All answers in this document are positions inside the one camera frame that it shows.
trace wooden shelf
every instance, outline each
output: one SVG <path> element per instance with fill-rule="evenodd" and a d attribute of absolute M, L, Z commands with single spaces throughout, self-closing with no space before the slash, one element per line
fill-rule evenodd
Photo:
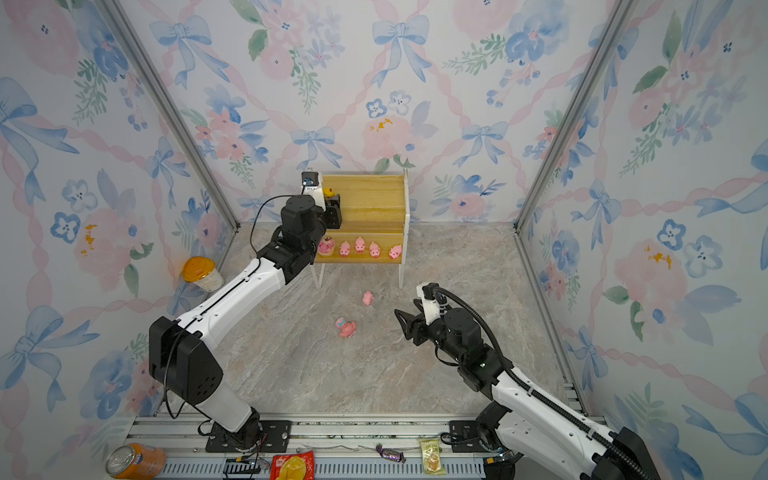
<path fill-rule="evenodd" d="M 323 186 L 341 196 L 342 226 L 326 232 L 326 237 L 336 242 L 333 255 L 316 255 L 315 263 L 401 264 L 405 255 L 393 260 L 389 258 L 389 249 L 400 245 L 405 252 L 409 221 L 406 182 L 404 175 L 323 175 Z M 366 241 L 366 249 L 361 253 L 355 251 L 358 237 Z M 345 241 L 351 251 L 342 257 L 339 248 Z M 378 258 L 371 257 L 371 242 L 381 248 Z"/>
<path fill-rule="evenodd" d="M 406 189 L 402 175 L 323 175 L 323 186 L 341 196 L 342 228 L 360 223 L 366 231 L 402 231 L 406 221 Z M 373 230 L 380 225 L 384 230 Z"/>

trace black cable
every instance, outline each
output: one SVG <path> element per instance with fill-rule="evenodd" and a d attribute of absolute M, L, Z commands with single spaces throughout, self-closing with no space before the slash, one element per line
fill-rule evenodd
<path fill-rule="evenodd" d="M 515 372 L 512 371 L 512 369 L 515 367 L 512 365 L 512 363 L 504 356 L 502 353 L 502 348 L 498 344 L 498 340 L 496 339 L 496 336 L 491 331 L 491 327 L 488 326 L 488 324 L 483 320 L 483 318 L 480 316 L 479 313 L 475 311 L 470 305 L 468 305 L 464 300 L 456 296 L 453 292 L 450 292 L 444 288 L 436 287 L 434 289 L 435 293 L 442 293 L 443 295 L 447 296 L 449 299 L 456 302 L 458 305 L 460 305 L 462 308 L 467 310 L 477 321 L 478 324 L 480 324 L 480 327 L 485 332 L 485 335 L 488 336 L 488 339 L 491 341 L 491 345 L 493 346 L 493 350 L 496 351 L 496 355 L 498 356 L 498 361 L 501 363 L 502 367 L 504 368 L 504 371 L 509 375 L 509 378 L 515 381 L 523 390 L 526 392 L 531 390 L 531 386 L 524 382 L 520 377 L 515 375 Z M 598 441 L 602 446 L 604 446 L 607 450 L 611 450 L 613 454 L 615 454 L 626 466 L 628 466 L 630 469 L 634 471 L 634 474 L 638 477 L 642 478 L 643 480 L 650 480 L 650 476 L 627 454 L 622 452 L 618 447 L 614 446 L 614 444 L 608 439 L 606 439 L 604 436 L 600 435 L 597 432 L 594 432 L 592 427 L 587 425 L 586 423 L 582 422 L 575 416 L 573 416 L 571 413 L 567 412 L 565 409 L 560 407 L 558 404 L 552 402 L 549 398 L 544 396 L 541 392 L 534 389 L 532 395 L 540 402 L 544 403 L 549 408 L 555 410 L 560 416 L 568 420 L 570 423 L 576 425 L 576 427 L 581 430 L 584 433 L 592 432 L 593 438 Z"/>
<path fill-rule="evenodd" d="M 256 247 L 253 246 L 253 232 L 256 229 L 256 221 L 259 220 L 259 215 L 261 215 L 261 210 L 264 208 L 264 205 L 267 205 L 269 202 L 271 202 L 272 200 L 274 200 L 276 198 L 292 197 L 292 196 L 293 195 L 276 195 L 275 197 L 272 197 L 269 200 L 267 200 L 266 202 L 264 202 L 263 204 L 261 204 L 261 207 L 259 207 L 258 213 L 253 218 L 253 226 L 250 228 L 250 239 L 249 239 L 250 240 L 250 247 L 253 248 L 253 252 L 254 253 L 258 254 L 259 252 L 258 252 L 258 250 L 256 250 Z"/>
<path fill-rule="evenodd" d="M 439 435 L 440 442 L 445 443 L 446 445 L 454 446 L 454 445 L 464 445 L 465 443 L 474 442 L 475 440 L 479 439 L 479 437 L 472 437 L 470 439 L 463 439 L 461 440 L 458 436 L 453 435 L 449 432 L 443 432 Z"/>
<path fill-rule="evenodd" d="M 438 347 L 435 345 L 435 358 L 439 360 L 440 362 L 446 364 L 447 366 L 458 366 L 458 363 L 454 362 L 446 362 L 445 360 L 441 359 L 439 356 L 437 356 Z"/>
<path fill-rule="evenodd" d="M 179 411 L 176 412 L 176 415 L 170 410 L 170 403 L 168 403 L 168 387 L 167 387 L 167 381 L 168 381 L 168 370 L 170 370 L 170 359 L 174 355 L 174 351 L 176 350 L 177 346 L 179 345 L 179 342 L 181 341 L 181 333 L 179 333 L 176 336 L 176 339 L 174 340 L 174 344 L 170 347 L 170 352 L 168 353 L 168 361 L 165 363 L 165 374 L 163 375 L 163 401 L 165 402 L 165 409 L 168 411 L 168 415 L 175 420 L 179 418 L 179 414 L 181 413 L 181 409 L 184 407 L 184 404 L 187 402 L 182 402 L 181 407 L 179 407 Z"/>

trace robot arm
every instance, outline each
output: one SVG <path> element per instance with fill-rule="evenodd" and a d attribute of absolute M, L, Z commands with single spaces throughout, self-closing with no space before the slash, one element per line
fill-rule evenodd
<path fill-rule="evenodd" d="M 642 439 L 618 434 L 539 389 L 501 354 L 493 332 L 463 300 L 437 283 L 417 286 L 421 313 L 395 310 L 406 339 L 429 341 L 458 364 L 458 374 L 492 402 L 477 418 L 478 440 L 490 452 L 509 449 L 530 456 L 561 478 L 658 480 Z M 461 308 L 451 308 L 448 298 Z M 492 346 L 483 342 L 482 331 Z"/>
<path fill-rule="evenodd" d="M 314 261 L 326 226 L 339 228 L 340 210 L 326 211 L 319 174 L 304 172 L 302 178 L 307 194 L 288 199 L 282 225 L 257 258 L 197 307 L 150 327 L 152 377 L 227 430 L 233 447 L 244 451 L 260 439 L 259 413 L 224 382 L 211 352 L 248 312 Z"/>

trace floral wallpaper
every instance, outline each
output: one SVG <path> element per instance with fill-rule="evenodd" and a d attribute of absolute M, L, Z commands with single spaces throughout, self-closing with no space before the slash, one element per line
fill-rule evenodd
<path fill-rule="evenodd" d="M 241 219 L 312 168 L 408 170 L 441 222 L 517 217 L 613 4 L 122 2 Z"/>
<path fill-rule="evenodd" d="M 589 409 L 663 478 L 768 478 L 766 20 L 640 0 L 526 226 Z"/>
<path fill-rule="evenodd" d="M 147 329 L 231 232 L 94 4 L 0 5 L 3 478 L 97 478 L 162 396 Z"/>

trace marble floor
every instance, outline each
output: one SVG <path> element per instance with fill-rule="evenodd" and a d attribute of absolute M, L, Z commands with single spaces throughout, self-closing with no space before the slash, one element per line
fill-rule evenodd
<path fill-rule="evenodd" d="M 274 226 L 257 225 L 258 248 Z M 225 281 L 253 257 L 249 234 L 243 225 L 220 269 Z M 328 265 L 321 290 L 307 268 L 243 318 L 214 355 L 233 389 L 261 412 L 480 413 L 488 400 L 429 345 L 406 341 L 392 314 L 417 313 L 415 286 L 428 281 L 472 305 L 504 354 L 563 399 L 563 376 L 508 224 L 412 225 L 402 290 L 392 265 Z M 371 306 L 362 304 L 366 290 L 376 298 Z M 335 326 L 341 316 L 357 322 L 348 339 Z"/>

